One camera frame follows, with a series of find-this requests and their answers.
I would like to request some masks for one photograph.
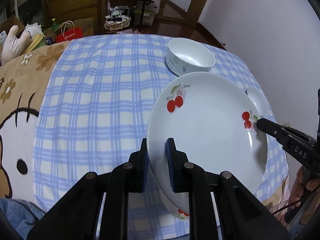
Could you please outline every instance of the striped cloth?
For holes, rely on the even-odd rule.
[[[105,35],[73,40],[58,60],[44,95],[34,140],[34,193],[49,210],[86,172],[111,171],[128,161],[146,137],[161,91],[176,78],[165,65],[170,37]],[[212,72],[245,90],[261,90],[237,56],[205,45],[216,57]],[[267,118],[275,121],[271,107]],[[256,192],[267,199],[288,174],[285,153],[267,136],[268,161]],[[189,233],[188,222],[161,203],[149,170],[146,192],[130,194],[129,239],[168,239]]]

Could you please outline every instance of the yellow object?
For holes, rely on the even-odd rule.
[[[44,37],[43,33],[35,35],[33,38],[33,41],[29,44],[28,47],[25,48],[25,50],[21,53],[21,55],[32,51],[42,41],[43,37]]]

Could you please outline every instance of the plush toy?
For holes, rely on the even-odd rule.
[[[1,64],[9,62],[15,57],[21,55],[26,46],[30,43],[31,34],[29,31],[24,31],[21,37],[16,37],[19,27],[14,25],[11,27],[7,38],[4,41],[2,53],[1,53]]]

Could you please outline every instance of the metal screw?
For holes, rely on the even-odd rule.
[[[93,171],[90,171],[85,175],[85,178],[86,179],[93,179],[95,176],[96,176],[96,173]]]
[[[232,177],[232,174],[229,171],[223,171],[222,176],[226,179],[230,179]]]
[[[132,163],[124,163],[124,164],[123,164],[123,167],[124,167],[125,169],[131,169],[131,168],[133,167],[133,164],[132,164]]]
[[[187,169],[192,169],[195,165],[191,162],[187,162],[184,164],[184,166],[187,168]]]

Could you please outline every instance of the red shopping bag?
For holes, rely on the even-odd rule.
[[[66,28],[66,25],[67,25],[67,24],[69,24],[69,25],[71,26],[70,22],[71,22],[71,21],[68,21],[68,22],[63,23],[63,24],[65,24],[64,27],[63,27],[63,31],[61,32],[60,35],[58,35],[58,36],[56,37],[56,42],[71,41],[71,40],[74,40],[74,39],[78,39],[78,38],[82,38],[82,37],[83,37],[83,30],[82,30],[82,28],[75,27],[75,25],[74,25],[73,22],[71,22],[71,23],[73,24],[73,29],[72,29],[72,27],[71,27],[70,30],[65,31],[65,28]]]

